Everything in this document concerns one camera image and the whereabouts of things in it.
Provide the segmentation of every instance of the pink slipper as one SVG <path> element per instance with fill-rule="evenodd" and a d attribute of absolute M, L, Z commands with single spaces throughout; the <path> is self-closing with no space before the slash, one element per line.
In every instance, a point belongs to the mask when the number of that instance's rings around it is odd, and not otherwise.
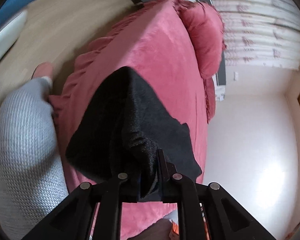
<path fill-rule="evenodd" d="M 52 90 L 53 65 L 50 62 L 39 64 L 34 70 L 31 79 L 34 78 L 44 78 L 49 83 L 50 90 Z"/>

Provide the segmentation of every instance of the pink blanket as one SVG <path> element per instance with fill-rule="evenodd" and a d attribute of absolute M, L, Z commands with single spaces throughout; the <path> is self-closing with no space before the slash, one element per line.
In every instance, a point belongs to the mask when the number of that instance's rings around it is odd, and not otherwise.
<path fill-rule="evenodd" d="M 204 171 L 206 158 L 206 96 L 194 47 L 179 18 L 177 0 L 148 3 L 113 27 L 107 37 L 93 41 L 75 62 L 61 96 L 51 96 L 59 150 L 69 191 L 84 177 L 65 160 L 69 140 L 101 82 L 122 66 L 134 68 L 154 89 L 170 115 L 187 123 L 194 156 Z M 176 204 L 124 203 L 121 239 L 135 236 L 176 209 Z"/>

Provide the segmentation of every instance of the folded black garment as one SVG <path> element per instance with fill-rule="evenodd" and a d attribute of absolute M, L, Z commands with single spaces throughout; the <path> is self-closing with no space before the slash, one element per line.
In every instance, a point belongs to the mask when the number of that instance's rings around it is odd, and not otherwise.
<path fill-rule="evenodd" d="M 69 142 L 66 158 L 95 181 L 141 171 L 140 194 L 145 197 L 157 190 L 157 149 L 163 149 L 166 161 L 194 182 L 202 173 L 188 125 L 169 115 L 139 74 L 122 67 L 98 87 Z"/>

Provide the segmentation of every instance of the ribbed gray fabric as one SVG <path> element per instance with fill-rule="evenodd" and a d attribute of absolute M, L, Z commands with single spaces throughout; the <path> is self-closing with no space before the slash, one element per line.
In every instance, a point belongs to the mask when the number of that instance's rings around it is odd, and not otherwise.
<path fill-rule="evenodd" d="M 43 78 L 12 92 L 0 108 L 0 224 L 21 239 L 67 195 Z"/>

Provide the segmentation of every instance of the wooden floor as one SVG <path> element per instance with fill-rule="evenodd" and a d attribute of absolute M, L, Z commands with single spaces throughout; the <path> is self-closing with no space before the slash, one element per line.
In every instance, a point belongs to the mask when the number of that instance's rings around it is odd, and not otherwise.
<path fill-rule="evenodd" d="M 55 68 L 58 94 L 73 71 L 74 59 L 89 41 L 134 10 L 131 0 L 37 0 L 28 6 L 28 21 L 19 39 L 0 62 L 0 104 L 27 82 L 44 61 Z"/>

